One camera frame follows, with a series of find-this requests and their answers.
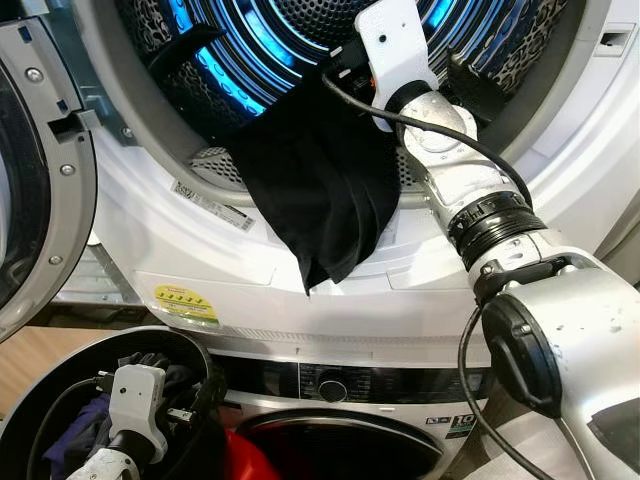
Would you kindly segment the red cloth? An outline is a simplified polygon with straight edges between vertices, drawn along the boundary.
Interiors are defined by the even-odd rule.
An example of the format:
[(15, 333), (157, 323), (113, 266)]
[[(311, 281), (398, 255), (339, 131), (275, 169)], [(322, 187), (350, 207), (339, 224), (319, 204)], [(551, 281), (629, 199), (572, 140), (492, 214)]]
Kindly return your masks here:
[(265, 454), (232, 430), (225, 430), (224, 480), (282, 480)]

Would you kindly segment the dark glass washer door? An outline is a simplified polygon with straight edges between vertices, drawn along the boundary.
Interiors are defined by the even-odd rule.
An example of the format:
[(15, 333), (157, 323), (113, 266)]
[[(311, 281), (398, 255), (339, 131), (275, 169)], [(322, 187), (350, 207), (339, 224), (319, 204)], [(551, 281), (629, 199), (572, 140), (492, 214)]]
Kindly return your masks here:
[(424, 431), (375, 413), (282, 410), (244, 420), (236, 431), (282, 480), (421, 480), (444, 456)]

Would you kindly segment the grey perforated lint filter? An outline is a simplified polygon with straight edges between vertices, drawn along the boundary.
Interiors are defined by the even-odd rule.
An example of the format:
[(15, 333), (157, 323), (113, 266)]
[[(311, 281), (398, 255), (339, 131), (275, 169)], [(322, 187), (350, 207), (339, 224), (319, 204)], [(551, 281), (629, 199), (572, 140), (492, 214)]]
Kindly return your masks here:
[[(247, 191), (236, 164), (223, 147), (202, 148), (189, 159), (188, 166), (192, 173), (212, 186), (229, 189), (229, 191)], [(403, 193), (408, 195), (408, 193), (424, 192), (419, 170), (415, 165), (410, 164), (410, 157), (403, 148), (397, 150), (397, 169)]]

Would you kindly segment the white washing machine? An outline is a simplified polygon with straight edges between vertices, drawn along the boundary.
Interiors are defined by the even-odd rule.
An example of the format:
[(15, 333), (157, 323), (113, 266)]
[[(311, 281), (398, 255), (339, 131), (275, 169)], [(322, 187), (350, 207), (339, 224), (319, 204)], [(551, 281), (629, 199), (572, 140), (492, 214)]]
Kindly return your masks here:
[(461, 376), (451, 365), (340, 364), (225, 349), (215, 349), (211, 358), (227, 378), (220, 419), (234, 433), (244, 420), (282, 410), (329, 408), (375, 413), (419, 429), (442, 449), (442, 461), (421, 480), (443, 479), (474, 431), (465, 439), (445, 439), (452, 417), (475, 413), (466, 398), (471, 396), (484, 406), (497, 383), (484, 366), (470, 367), (466, 376)]

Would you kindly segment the yellow green energy sticker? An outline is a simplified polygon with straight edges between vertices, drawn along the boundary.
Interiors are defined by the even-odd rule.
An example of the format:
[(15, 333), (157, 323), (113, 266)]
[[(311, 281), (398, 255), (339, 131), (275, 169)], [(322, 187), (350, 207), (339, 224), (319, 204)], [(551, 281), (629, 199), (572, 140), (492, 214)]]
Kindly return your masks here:
[(160, 310), (182, 317), (189, 323), (218, 325), (215, 308), (200, 293), (182, 285), (161, 284), (154, 288), (154, 298)]

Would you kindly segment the round grey dryer door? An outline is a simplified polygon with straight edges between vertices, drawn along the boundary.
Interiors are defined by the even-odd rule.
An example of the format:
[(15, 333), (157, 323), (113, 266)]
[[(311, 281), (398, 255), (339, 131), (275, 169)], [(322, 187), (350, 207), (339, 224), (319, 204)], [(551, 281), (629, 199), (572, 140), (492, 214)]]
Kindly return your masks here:
[(0, 343), (52, 300), (82, 255), (99, 124), (50, 24), (0, 22)]

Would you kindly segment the white tumble dryer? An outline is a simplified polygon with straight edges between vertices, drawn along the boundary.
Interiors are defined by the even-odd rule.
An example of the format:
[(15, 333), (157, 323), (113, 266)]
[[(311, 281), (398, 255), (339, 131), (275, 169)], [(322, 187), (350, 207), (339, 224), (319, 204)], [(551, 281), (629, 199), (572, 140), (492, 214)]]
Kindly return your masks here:
[[(14, 0), (42, 17), (93, 128), (97, 200), (87, 242), (101, 241), (143, 306), (173, 328), (218, 337), (223, 349), (353, 348), (457, 337), (474, 297), (462, 262), (422, 193), (403, 193), (370, 260), (311, 294), (247, 192), (197, 177), (188, 161), (209, 142), (170, 105), (134, 54), (140, 36), (114, 0)], [(483, 140), (532, 192), (536, 214), (571, 244), (594, 250), (639, 191), (639, 8), (625, 0), (567, 0), (524, 86)], [(172, 191), (179, 180), (255, 219), (243, 232)], [(156, 285), (209, 301), (218, 325), (160, 310)]]

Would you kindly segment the black cloth garment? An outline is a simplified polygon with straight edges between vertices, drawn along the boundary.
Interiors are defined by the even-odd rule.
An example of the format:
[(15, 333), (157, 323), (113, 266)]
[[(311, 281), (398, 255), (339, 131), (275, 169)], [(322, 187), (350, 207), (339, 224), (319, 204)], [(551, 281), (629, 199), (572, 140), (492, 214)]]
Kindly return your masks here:
[(340, 283), (378, 247), (401, 198), (396, 146), (315, 70), (221, 141), (292, 252), (303, 293)]

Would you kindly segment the white barcode label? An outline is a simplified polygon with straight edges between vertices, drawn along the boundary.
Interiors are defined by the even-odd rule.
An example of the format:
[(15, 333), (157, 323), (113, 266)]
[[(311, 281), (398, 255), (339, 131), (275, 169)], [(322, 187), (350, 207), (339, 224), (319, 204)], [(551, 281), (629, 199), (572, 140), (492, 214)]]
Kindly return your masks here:
[(236, 209), (236, 207), (216, 204), (216, 202), (209, 200), (209, 198), (198, 195), (198, 193), (192, 191), (191, 188), (184, 186), (179, 180), (174, 180), (172, 191), (175, 195), (186, 198), (186, 200), (191, 201), (193, 205), (201, 207), (202, 210), (210, 212), (215, 218), (219, 218), (225, 221), (225, 223), (232, 225), (232, 227), (243, 230), (243, 232), (248, 232), (248, 230), (251, 230), (253, 227), (253, 224), (255, 224), (255, 219), (251, 218), (250, 215), (244, 214), (244, 212)]

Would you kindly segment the black warranty sticker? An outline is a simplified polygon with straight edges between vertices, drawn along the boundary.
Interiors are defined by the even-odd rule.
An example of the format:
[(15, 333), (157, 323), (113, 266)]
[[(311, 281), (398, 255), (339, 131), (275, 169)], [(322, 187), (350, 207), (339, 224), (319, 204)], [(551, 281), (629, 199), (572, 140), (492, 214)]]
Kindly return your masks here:
[(465, 439), (475, 429), (476, 417), (475, 413), (463, 413), (463, 415), (453, 416), (448, 433), (445, 434), (445, 439)]

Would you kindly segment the white mesh laundry bag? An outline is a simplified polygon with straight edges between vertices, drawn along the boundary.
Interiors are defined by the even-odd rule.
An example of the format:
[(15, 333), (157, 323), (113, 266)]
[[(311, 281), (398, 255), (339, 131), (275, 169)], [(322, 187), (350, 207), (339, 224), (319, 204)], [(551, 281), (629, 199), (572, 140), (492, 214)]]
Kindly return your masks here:
[[(529, 412), (498, 426), (498, 430), (518, 453), (524, 454), (527, 460), (534, 462), (554, 480), (589, 480), (579, 458), (553, 420)], [(483, 436), (483, 445), (492, 458), (472, 471), (465, 480), (536, 480), (525, 468), (512, 461), (488, 434)]]

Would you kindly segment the black round laundry basket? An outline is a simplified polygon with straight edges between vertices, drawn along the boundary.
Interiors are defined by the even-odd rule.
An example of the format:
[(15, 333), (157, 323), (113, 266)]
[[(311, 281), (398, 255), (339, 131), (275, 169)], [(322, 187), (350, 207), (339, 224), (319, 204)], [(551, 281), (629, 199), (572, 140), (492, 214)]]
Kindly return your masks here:
[(78, 381), (118, 369), (119, 358), (160, 353), (173, 364), (197, 372), (201, 387), (186, 401), (195, 408), (189, 424), (175, 436), (164, 460), (143, 467), (141, 480), (224, 480), (225, 433), (218, 406), (227, 393), (223, 372), (192, 335), (168, 326), (138, 326), (78, 349), (52, 367), (19, 399), (0, 426), (0, 480), (50, 480), (40, 456), (76, 419), (97, 392), (78, 389), (59, 399)]

